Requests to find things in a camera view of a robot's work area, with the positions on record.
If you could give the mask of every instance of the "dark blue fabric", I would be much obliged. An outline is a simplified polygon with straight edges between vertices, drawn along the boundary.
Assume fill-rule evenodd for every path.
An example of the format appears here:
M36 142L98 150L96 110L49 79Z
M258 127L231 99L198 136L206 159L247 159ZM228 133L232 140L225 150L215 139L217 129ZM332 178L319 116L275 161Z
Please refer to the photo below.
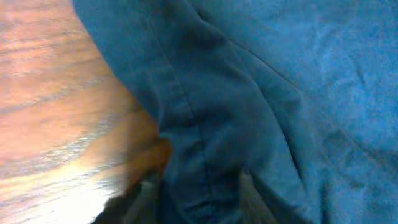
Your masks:
M281 223L398 222L398 5L75 0L172 142L162 223L239 223L244 167Z

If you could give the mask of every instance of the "denim fabric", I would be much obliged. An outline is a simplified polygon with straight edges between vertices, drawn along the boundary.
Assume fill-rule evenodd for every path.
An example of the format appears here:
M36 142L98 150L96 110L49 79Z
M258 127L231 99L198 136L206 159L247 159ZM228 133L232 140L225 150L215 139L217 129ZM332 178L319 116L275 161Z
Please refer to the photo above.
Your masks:
M161 223L240 223L248 170L281 223L398 222L398 5L74 0L173 153Z

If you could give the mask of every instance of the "wood grain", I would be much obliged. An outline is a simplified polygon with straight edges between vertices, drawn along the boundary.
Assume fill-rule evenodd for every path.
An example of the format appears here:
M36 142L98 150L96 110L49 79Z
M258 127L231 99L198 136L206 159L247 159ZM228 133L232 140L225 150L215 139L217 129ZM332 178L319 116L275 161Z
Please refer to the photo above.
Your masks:
M89 223L167 141L69 0L0 0L0 223Z

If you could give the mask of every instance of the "wooden table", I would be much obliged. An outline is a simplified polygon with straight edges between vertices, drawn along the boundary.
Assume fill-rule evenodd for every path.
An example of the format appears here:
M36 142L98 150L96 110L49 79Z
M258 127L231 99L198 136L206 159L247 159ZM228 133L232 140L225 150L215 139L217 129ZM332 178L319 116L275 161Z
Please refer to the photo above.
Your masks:
M0 0L0 223L89 223L170 147L69 0Z

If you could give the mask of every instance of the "clothing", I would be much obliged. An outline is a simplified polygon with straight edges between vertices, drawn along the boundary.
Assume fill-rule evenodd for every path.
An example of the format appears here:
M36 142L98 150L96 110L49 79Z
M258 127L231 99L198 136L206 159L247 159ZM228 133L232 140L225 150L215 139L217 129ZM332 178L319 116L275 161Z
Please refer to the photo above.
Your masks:
M164 223L398 222L398 3L73 1L173 153Z

